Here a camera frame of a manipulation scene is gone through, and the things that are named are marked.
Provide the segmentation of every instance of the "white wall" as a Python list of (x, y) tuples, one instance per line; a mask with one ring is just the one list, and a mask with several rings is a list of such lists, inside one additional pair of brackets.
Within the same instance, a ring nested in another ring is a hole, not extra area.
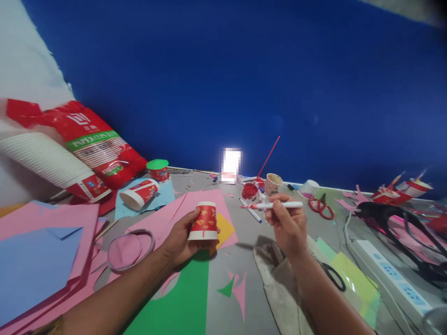
[[(20, 0), (0, 1), (0, 133), (21, 128), (5, 116), (6, 98), (36, 102), (42, 110), (74, 100)], [(61, 141), (53, 129), (41, 129)], [(58, 190), (0, 154), (0, 207), (43, 200)]]

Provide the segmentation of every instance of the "red stick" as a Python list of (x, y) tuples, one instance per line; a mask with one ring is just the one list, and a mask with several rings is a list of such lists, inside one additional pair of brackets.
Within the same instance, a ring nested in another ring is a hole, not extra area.
[(261, 172), (262, 172), (262, 170), (264, 169), (264, 166), (267, 164), (267, 161), (269, 160), (270, 155), (271, 155), (271, 153), (273, 152), (273, 149), (275, 148), (276, 144), (278, 143), (279, 138), (280, 138), (280, 136), (278, 136), (278, 138), (276, 139), (275, 144), (273, 144), (273, 148), (270, 150), (270, 153), (269, 153), (269, 155), (267, 156), (267, 159), (265, 160), (264, 165), (263, 165), (262, 168), (261, 168), (261, 171), (259, 171), (259, 173), (257, 174), (256, 179), (253, 181), (253, 184), (257, 181), (257, 179), (258, 179), (259, 176), (261, 175)]

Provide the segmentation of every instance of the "green lid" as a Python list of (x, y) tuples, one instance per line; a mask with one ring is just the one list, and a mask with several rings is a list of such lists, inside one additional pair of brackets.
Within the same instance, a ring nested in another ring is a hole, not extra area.
[(167, 167), (169, 162), (167, 160), (152, 160), (146, 164), (146, 167), (149, 170), (161, 170), (164, 167)]

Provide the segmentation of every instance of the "plastic bag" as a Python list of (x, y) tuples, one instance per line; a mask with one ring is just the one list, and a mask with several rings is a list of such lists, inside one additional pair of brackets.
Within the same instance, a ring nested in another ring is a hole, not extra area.
[(26, 128), (36, 124), (56, 128), (67, 148), (112, 189), (146, 168), (147, 161), (79, 101), (43, 113), (38, 104), (8, 99), (7, 115)]

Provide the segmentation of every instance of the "marker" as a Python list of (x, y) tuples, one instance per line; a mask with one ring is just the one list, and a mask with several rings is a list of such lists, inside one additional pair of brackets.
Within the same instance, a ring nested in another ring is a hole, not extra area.
[(247, 205), (247, 203), (246, 203), (244, 200), (242, 200), (241, 198), (239, 198), (239, 200), (240, 200), (241, 203), (243, 204), (243, 206), (242, 206), (241, 208), (246, 208), (246, 209), (248, 209), (248, 211), (250, 212), (250, 214), (253, 215), (253, 217), (254, 217), (259, 223), (262, 223), (262, 219), (259, 217), (259, 215), (257, 215), (253, 209), (248, 208), (248, 205)]
[[(282, 202), (281, 204), (286, 208), (301, 208), (303, 206), (303, 203), (300, 201)], [(247, 208), (247, 209), (273, 208), (273, 202), (267, 204), (251, 204), (251, 205), (246, 205), (243, 203), (243, 206), (241, 206), (241, 208)]]

